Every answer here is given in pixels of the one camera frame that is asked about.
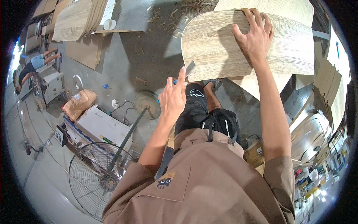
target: fan grille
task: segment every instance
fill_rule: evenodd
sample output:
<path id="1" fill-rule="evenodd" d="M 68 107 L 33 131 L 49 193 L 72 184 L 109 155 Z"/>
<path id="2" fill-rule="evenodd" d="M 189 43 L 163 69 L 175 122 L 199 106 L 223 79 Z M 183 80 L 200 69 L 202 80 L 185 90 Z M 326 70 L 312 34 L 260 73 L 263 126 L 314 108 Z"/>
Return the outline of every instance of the fan grille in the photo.
<path id="1" fill-rule="evenodd" d="M 112 171 L 107 171 L 117 150 L 121 156 Z M 69 183 L 78 203 L 101 220 L 103 209 L 134 158 L 118 146 L 97 142 L 82 147 L 69 166 Z"/>

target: person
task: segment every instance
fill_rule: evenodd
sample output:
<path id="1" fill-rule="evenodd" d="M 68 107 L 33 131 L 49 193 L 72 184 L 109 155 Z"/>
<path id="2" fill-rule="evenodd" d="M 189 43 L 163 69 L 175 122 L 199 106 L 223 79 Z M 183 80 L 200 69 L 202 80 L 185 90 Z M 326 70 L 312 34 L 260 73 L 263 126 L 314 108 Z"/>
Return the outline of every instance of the person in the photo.
<path id="1" fill-rule="evenodd" d="M 29 63 L 25 65 L 25 67 L 22 69 L 22 71 L 19 74 L 19 85 L 16 87 L 16 94 L 19 95 L 22 89 L 22 85 L 24 85 L 25 81 L 32 77 L 36 70 L 45 66 L 45 64 L 49 63 L 50 61 L 54 60 L 55 58 L 58 58 L 60 62 L 62 62 L 62 54 L 57 53 L 58 48 L 55 48 L 51 51 L 46 51 L 43 54 L 37 55 L 33 57 Z M 49 56 L 48 58 L 44 58 L 47 55 L 50 55 L 52 52 L 56 52 L 55 55 Z"/>
<path id="2" fill-rule="evenodd" d="M 233 24 L 232 32 L 258 80 L 263 177 L 242 158 L 236 116 L 219 105 L 215 84 L 186 82 L 183 67 L 159 95 L 157 127 L 114 190 L 103 223 L 295 223 L 291 135 L 266 59 L 274 31 L 266 14 L 263 25 L 257 9 L 242 11 L 250 31 L 244 35 Z M 175 123 L 175 155 L 155 181 Z"/>

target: drawstring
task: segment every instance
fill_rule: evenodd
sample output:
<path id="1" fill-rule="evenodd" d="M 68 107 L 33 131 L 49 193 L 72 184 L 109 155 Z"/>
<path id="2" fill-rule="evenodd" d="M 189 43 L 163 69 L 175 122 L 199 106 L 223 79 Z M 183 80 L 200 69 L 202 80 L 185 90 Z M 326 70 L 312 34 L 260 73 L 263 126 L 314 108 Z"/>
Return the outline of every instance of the drawstring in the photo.
<path id="1" fill-rule="evenodd" d="M 230 134 L 229 134 L 229 126 L 227 125 L 227 120 L 225 120 L 226 123 L 226 131 L 227 131 L 227 136 L 230 138 Z"/>
<path id="2" fill-rule="evenodd" d="M 213 131 L 213 125 L 214 125 L 214 118 L 216 116 L 216 111 L 214 112 L 213 116 L 210 118 L 210 121 L 208 123 L 209 125 L 209 134 L 208 134 L 208 141 L 207 142 L 212 142 L 213 138 L 211 137 L 211 133 Z"/>
<path id="3" fill-rule="evenodd" d="M 235 132 L 234 137 L 231 140 L 232 146 L 235 146 L 236 139 L 237 139 L 237 132 Z"/>

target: black shorts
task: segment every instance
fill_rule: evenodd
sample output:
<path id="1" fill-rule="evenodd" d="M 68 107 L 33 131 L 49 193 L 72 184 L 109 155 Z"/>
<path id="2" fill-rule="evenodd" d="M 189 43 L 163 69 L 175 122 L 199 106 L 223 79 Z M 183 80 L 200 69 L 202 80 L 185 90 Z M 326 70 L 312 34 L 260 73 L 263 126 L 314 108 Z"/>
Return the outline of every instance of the black shorts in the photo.
<path id="1" fill-rule="evenodd" d="M 234 112 L 225 109 L 214 109 L 209 112 L 204 88 L 197 83 L 189 84 L 185 89 L 185 94 L 187 103 L 176 121 L 175 136 L 186 129 L 210 130 L 212 127 L 212 130 L 221 132 L 237 143 L 241 143 L 240 128 Z"/>

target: finger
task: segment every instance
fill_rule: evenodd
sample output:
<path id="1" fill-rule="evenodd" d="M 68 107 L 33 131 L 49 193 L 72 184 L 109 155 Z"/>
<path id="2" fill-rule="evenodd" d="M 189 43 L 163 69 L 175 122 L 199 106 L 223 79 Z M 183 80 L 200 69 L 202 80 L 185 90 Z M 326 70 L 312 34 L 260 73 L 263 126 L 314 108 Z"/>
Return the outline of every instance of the finger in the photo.
<path id="1" fill-rule="evenodd" d="M 183 85 L 183 83 L 185 82 L 185 71 L 186 68 L 185 66 L 183 66 L 179 71 L 178 82 L 176 83 L 177 85 Z"/>
<path id="2" fill-rule="evenodd" d="M 232 24 L 231 27 L 231 32 L 234 34 L 234 36 L 236 37 L 236 39 L 241 42 L 242 38 L 245 36 L 244 34 L 242 34 L 242 32 L 240 31 L 240 28 L 237 24 Z"/>
<path id="3" fill-rule="evenodd" d="M 253 12 L 253 14 L 255 15 L 256 24 L 257 24 L 259 27 L 263 27 L 262 19 L 261 19 L 260 12 L 258 11 L 258 9 L 250 8 L 250 10 L 251 10 L 251 11 Z"/>
<path id="4" fill-rule="evenodd" d="M 274 36 L 274 28 L 271 27 L 271 31 L 270 31 L 270 34 L 269 34 L 269 39 L 272 40 L 272 37 Z"/>
<path id="5" fill-rule="evenodd" d="M 169 76 L 168 79 L 166 80 L 166 85 L 167 86 L 173 86 L 174 85 L 174 78 Z"/>
<path id="6" fill-rule="evenodd" d="M 265 32 L 269 35 L 270 32 L 271 32 L 271 30 L 273 30 L 273 29 L 272 29 L 272 24 L 271 24 L 271 21 L 270 21 L 270 19 L 268 18 L 268 16 L 267 16 L 266 13 L 263 14 L 263 17 L 265 18 L 265 26 L 264 26 L 264 29 L 265 29 Z"/>
<path id="7" fill-rule="evenodd" d="M 186 94 L 185 94 L 185 89 L 187 87 L 187 82 L 184 82 L 183 83 L 183 86 L 182 86 L 182 97 L 183 97 L 183 100 L 187 98 Z"/>
<path id="8" fill-rule="evenodd" d="M 256 27 L 257 24 L 255 22 L 255 19 L 253 18 L 253 15 L 251 14 L 250 10 L 248 8 L 242 8 L 241 10 L 245 13 L 247 21 L 250 24 L 250 28 Z"/>

